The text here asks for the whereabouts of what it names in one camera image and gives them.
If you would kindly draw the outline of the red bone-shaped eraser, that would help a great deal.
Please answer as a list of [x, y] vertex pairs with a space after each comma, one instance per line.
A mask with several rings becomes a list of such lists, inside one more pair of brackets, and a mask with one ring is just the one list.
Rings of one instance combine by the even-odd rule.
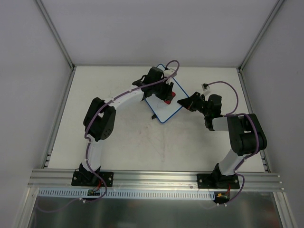
[[165, 98], [164, 103], [170, 105], [175, 96], [176, 94], [172, 91], [171, 94]]

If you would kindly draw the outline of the blue framed whiteboard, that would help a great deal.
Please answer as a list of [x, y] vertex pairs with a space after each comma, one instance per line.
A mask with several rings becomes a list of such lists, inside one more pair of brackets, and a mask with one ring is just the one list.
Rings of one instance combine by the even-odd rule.
[[189, 97], [174, 77], [171, 79], [171, 82], [173, 82], [172, 91], [176, 94], [171, 104], [164, 103], [163, 100], [160, 100], [155, 95], [152, 95], [149, 98], [145, 99], [147, 105], [153, 112], [153, 115], [156, 114], [156, 119], [163, 124], [172, 118], [182, 108], [182, 106], [179, 105], [177, 101]]

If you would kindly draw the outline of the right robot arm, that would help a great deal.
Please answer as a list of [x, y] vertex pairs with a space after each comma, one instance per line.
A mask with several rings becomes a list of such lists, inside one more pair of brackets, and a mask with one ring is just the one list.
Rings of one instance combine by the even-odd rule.
[[221, 101], [219, 95], [205, 98], [198, 92], [177, 101], [191, 112], [202, 113], [208, 130], [226, 131], [229, 135], [231, 148], [225, 158], [215, 165], [210, 174], [197, 174], [200, 189], [239, 189], [238, 169], [245, 160], [267, 146], [265, 133], [255, 114], [222, 115]]

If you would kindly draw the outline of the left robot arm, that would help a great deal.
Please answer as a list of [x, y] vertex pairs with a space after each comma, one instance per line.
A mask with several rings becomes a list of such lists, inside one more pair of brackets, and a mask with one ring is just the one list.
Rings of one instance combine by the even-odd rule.
[[140, 102], [152, 95], [164, 102], [171, 101], [174, 85], [171, 79], [176, 76], [177, 71], [178, 69], [168, 67], [161, 70], [153, 66], [146, 75], [132, 82], [127, 91], [108, 100], [99, 97], [92, 100], [83, 121], [87, 146], [85, 158], [78, 168], [79, 185], [94, 186], [98, 182], [103, 182], [99, 174], [102, 144], [114, 130], [117, 111], [132, 102]]

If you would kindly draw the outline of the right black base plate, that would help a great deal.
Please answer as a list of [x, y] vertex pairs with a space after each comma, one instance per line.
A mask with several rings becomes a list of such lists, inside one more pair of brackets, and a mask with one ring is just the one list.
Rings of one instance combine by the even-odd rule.
[[239, 189], [240, 184], [237, 175], [215, 177], [211, 173], [197, 174], [197, 184], [199, 189]]

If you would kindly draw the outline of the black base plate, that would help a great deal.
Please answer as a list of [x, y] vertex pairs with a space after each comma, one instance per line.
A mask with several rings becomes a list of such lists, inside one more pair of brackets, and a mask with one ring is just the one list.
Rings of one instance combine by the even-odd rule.
[[[99, 171], [97, 173], [105, 182], [107, 187], [113, 186], [114, 173], [109, 171]], [[104, 187], [104, 183], [94, 174], [87, 172], [87, 170], [75, 170], [73, 173], [71, 185], [78, 187], [97, 187], [100, 184]]]
[[239, 189], [240, 184], [237, 175], [215, 177], [211, 173], [197, 174], [197, 184], [199, 189]]

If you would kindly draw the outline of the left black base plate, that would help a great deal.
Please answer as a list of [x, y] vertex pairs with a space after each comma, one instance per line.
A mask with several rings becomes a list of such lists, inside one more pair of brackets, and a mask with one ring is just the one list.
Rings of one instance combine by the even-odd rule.
[[[113, 186], [114, 173], [109, 171], [99, 171], [97, 173], [105, 182], [107, 187]], [[100, 184], [104, 187], [104, 183], [94, 174], [87, 172], [87, 170], [75, 170], [73, 173], [71, 185], [78, 187], [97, 187]]]

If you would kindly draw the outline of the right aluminium frame post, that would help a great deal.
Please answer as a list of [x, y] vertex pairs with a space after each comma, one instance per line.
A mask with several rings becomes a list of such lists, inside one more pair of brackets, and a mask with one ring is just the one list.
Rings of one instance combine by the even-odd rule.
[[266, 20], [264, 21], [261, 29], [259, 30], [258, 34], [256, 35], [253, 43], [251, 44], [248, 52], [246, 53], [244, 59], [242, 60], [241, 64], [238, 67], [238, 71], [241, 72], [251, 59], [253, 53], [255, 52], [256, 48], [258, 47], [259, 43], [261, 42], [262, 38], [266, 34], [267, 30], [269, 29], [270, 25], [272, 24], [273, 20], [276, 18], [277, 14], [279, 13], [280, 9], [282, 8], [285, 0], [277, 0], [275, 5], [270, 10]]

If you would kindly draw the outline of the aluminium frame post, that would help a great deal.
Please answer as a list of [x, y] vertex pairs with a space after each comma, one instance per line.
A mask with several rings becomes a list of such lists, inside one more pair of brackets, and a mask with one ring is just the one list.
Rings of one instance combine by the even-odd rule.
[[259, 43], [261, 42], [262, 38], [266, 34], [267, 30], [269, 29], [270, 25], [272, 24], [273, 20], [276, 18], [277, 14], [279, 13], [280, 9], [282, 8], [285, 0], [277, 0], [275, 5], [270, 10], [266, 20], [264, 21], [261, 29], [259, 30], [258, 34], [256, 35], [253, 43], [251, 44], [248, 52], [246, 53], [244, 59], [242, 60], [241, 64], [238, 67], [238, 71], [241, 72], [251, 59], [253, 53], [255, 52], [256, 48], [258, 47]]
[[56, 29], [51, 17], [50, 17], [50, 14], [49, 14], [44, 2], [42, 0], [34, 0], [34, 3], [36, 4], [39, 12], [41, 13], [42, 18], [44, 19], [47, 27], [49, 28], [55, 42], [57, 43], [57, 45], [58, 45], [58, 47], [59, 47], [59, 49], [60, 49], [60, 51], [61, 51], [61, 53], [62, 53], [62, 55], [65, 59], [65, 61], [68, 64], [69, 68], [73, 70], [74, 67], [75, 67], [75, 64], [73, 63], [73, 61], [72, 61], [64, 43], [63, 43], [63, 41], [62, 41], [62, 39], [61, 39], [57, 29]]

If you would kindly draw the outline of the left aluminium frame post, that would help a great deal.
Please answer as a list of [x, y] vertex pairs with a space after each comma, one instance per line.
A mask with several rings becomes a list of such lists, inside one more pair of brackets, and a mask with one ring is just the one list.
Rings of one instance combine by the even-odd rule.
[[65, 61], [68, 64], [69, 68], [73, 70], [74, 67], [75, 67], [75, 64], [73, 63], [73, 61], [72, 61], [64, 43], [63, 43], [63, 41], [62, 41], [62, 39], [61, 39], [57, 29], [56, 29], [51, 17], [50, 17], [50, 14], [49, 14], [44, 2], [42, 0], [34, 0], [34, 3], [36, 4], [39, 12], [41, 13], [42, 18], [44, 19], [47, 27], [49, 28], [55, 42], [57, 43], [57, 45], [58, 45], [58, 47], [59, 47], [59, 49], [60, 49], [60, 51], [61, 51], [61, 53], [62, 53], [62, 55], [65, 59]]

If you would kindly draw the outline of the aluminium mounting rail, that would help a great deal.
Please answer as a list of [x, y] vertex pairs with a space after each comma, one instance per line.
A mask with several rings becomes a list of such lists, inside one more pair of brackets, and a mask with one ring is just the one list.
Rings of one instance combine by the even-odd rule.
[[[33, 169], [28, 187], [71, 188], [73, 169]], [[113, 171], [113, 188], [130, 190], [197, 190], [197, 173], [189, 171]], [[277, 173], [245, 172], [243, 191], [284, 192]]]

